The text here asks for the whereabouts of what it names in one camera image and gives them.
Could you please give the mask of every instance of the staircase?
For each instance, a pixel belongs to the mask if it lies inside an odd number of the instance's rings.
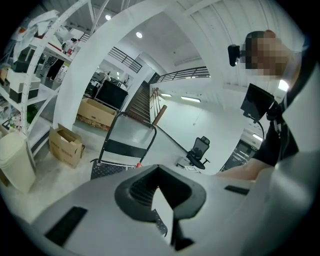
[[[147,121],[150,123],[150,85],[146,81],[143,81],[136,91],[127,112],[130,117],[139,122]]]

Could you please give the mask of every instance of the ear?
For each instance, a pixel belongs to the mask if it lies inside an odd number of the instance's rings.
[[[276,34],[272,30],[267,29],[265,31],[265,34],[266,34],[266,37],[268,37],[268,38],[276,38]]]

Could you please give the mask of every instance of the trash can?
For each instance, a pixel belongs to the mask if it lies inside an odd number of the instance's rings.
[[[19,133],[12,132],[0,139],[0,168],[11,184],[23,193],[34,183],[36,176],[27,144]]]

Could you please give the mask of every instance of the open cardboard box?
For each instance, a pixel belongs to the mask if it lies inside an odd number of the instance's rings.
[[[77,167],[85,149],[81,137],[61,124],[57,129],[51,128],[49,147],[55,158],[72,168]]]
[[[79,106],[78,115],[110,127],[117,112],[90,98],[84,98]]]

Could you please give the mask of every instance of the black sleeve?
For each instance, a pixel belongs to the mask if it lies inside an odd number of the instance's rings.
[[[280,145],[279,136],[273,125],[270,124],[265,140],[252,158],[258,159],[270,166],[275,166],[279,158]]]

